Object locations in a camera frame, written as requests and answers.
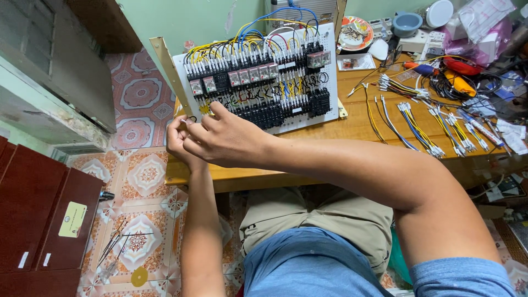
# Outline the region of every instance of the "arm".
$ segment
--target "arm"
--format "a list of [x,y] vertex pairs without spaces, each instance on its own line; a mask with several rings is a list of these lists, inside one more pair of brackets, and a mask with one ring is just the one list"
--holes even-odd
[[355,140],[286,140],[212,103],[215,116],[193,124],[184,147],[210,163],[302,174],[392,207],[409,267],[446,257],[500,263],[472,201],[433,157]]
[[181,247],[183,297],[225,296],[222,273],[222,238],[209,166],[183,149],[187,131],[179,117],[167,127],[167,151],[191,172],[189,200]]

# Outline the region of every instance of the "electrical control panel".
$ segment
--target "electrical control panel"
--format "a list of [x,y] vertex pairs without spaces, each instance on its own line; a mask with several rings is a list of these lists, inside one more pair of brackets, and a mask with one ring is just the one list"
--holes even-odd
[[305,30],[174,56],[185,90],[180,101],[197,122],[219,101],[272,134],[337,119],[334,25]]

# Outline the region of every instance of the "blue cup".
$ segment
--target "blue cup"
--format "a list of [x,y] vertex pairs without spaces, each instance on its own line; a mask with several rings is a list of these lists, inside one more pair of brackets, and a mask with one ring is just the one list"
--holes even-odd
[[410,12],[397,12],[392,21],[392,33],[400,38],[410,37],[422,26],[423,19],[420,15]]

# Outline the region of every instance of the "yellow disc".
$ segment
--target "yellow disc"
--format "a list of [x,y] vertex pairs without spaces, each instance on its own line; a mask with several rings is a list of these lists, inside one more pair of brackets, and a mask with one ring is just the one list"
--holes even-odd
[[130,282],[134,287],[140,287],[147,282],[147,278],[147,269],[145,269],[144,267],[139,267],[132,273],[132,278],[130,279]]

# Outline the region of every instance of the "brown cabinet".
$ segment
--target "brown cabinet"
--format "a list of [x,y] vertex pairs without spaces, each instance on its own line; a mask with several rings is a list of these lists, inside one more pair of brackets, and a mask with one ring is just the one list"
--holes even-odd
[[102,186],[0,137],[0,296],[75,295]]

